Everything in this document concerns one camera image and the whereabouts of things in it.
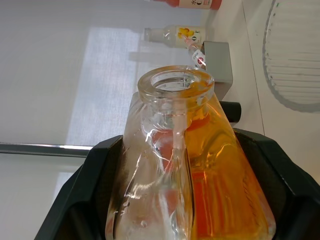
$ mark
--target bottle rim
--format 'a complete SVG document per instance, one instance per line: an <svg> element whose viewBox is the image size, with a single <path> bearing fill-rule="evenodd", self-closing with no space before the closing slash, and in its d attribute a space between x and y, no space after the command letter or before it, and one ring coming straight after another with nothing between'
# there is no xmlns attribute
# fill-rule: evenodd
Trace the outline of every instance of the bottle rim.
<svg viewBox="0 0 320 240"><path fill-rule="evenodd" d="M190 88L195 82L200 87ZM195 66L164 66L144 74L138 81L138 91L145 104L157 105L160 110L170 110L172 103L175 109L185 109L208 101L214 94L214 82L208 72Z"/></svg>

